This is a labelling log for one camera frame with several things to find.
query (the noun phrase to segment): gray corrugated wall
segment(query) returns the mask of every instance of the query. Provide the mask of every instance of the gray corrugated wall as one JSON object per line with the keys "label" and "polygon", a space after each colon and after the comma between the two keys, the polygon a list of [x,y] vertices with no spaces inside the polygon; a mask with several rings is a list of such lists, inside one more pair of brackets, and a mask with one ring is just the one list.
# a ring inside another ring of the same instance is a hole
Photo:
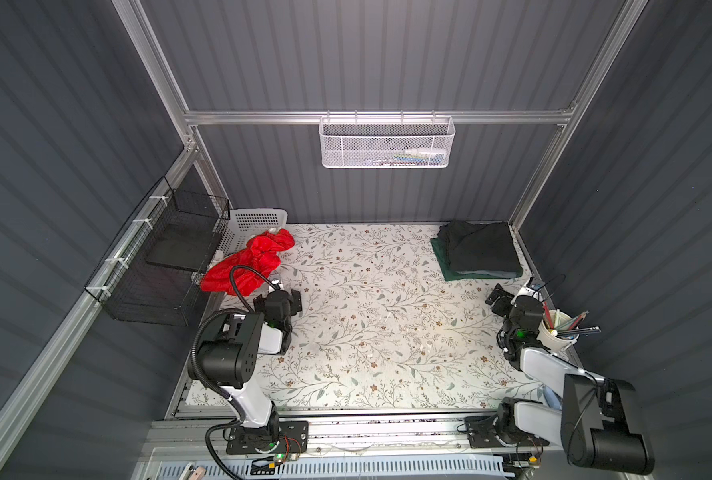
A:
{"label": "gray corrugated wall", "polygon": [[[143,1],[190,110],[570,106],[620,1]],[[201,127],[234,206],[508,219],[552,126],[457,125],[442,170],[327,170],[313,127]]]}
{"label": "gray corrugated wall", "polygon": [[[110,2],[0,2],[0,408],[181,148]],[[98,320],[0,478],[123,478],[185,333]]]}
{"label": "gray corrugated wall", "polygon": [[618,0],[144,0],[190,110],[566,108]]}
{"label": "gray corrugated wall", "polygon": [[712,1],[649,2],[522,235],[583,361],[639,391],[658,478],[712,476]]}
{"label": "gray corrugated wall", "polygon": [[233,205],[283,208],[290,223],[507,220],[556,131],[462,125],[448,168],[342,170],[321,166],[314,126],[199,129]]}

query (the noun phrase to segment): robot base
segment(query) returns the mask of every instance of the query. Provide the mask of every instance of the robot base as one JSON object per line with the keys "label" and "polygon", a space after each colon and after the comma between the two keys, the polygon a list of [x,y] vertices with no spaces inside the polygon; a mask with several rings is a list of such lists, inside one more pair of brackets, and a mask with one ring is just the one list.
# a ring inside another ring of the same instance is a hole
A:
{"label": "robot base", "polygon": [[549,444],[547,440],[532,436],[526,432],[523,432],[523,436],[504,432],[501,428],[498,428],[497,422],[498,418],[496,414],[490,416],[466,417],[465,428],[470,447],[499,448],[515,447],[517,445],[518,447],[534,447],[534,445],[547,446]]}
{"label": "robot base", "polygon": [[271,447],[273,438],[265,428],[235,427],[227,437],[227,455],[277,454],[287,451],[284,436],[289,438],[289,453],[304,453],[307,450],[308,422],[278,422],[278,440]]}

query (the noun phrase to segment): pen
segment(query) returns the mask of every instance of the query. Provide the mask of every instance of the pen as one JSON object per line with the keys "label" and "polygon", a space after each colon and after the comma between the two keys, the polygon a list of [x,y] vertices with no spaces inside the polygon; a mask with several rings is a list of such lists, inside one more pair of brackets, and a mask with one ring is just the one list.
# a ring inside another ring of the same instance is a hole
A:
{"label": "pen", "polygon": [[586,329],[565,330],[563,332],[556,333],[556,336],[564,337],[564,336],[575,336],[575,335],[590,335],[591,333],[601,333],[601,329],[598,326],[591,326],[590,328],[586,328]]}

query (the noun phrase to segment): black wire basket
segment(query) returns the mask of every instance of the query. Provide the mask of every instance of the black wire basket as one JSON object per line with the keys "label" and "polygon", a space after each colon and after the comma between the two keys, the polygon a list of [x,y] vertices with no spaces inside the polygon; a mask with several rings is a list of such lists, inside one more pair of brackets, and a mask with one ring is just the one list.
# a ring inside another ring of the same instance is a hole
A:
{"label": "black wire basket", "polygon": [[201,279],[229,215],[226,198],[169,190],[147,219],[134,220],[140,226],[120,255],[104,260],[113,263],[104,283],[86,291],[115,320],[197,324],[209,298]]}

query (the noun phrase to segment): red cloth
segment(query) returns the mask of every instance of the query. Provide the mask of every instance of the red cloth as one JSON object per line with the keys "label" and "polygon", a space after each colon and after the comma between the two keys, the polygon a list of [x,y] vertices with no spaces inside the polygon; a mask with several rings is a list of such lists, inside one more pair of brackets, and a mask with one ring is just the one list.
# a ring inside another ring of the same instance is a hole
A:
{"label": "red cloth", "polygon": [[[226,292],[228,295],[235,295],[231,287],[231,268],[235,265],[248,265],[268,276],[281,264],[281,259],[276,252],[289,250],[293,246],[292,235],[283,228],[279,230],[278,235],[265,232],[254,236],[247,241],[245,249],[211,267],[201,281],[201,289],[204,292]],[[238,291],[244,296],[254,292],[264,283],[259,276],[243,268],[236,270],[233,277]]]}

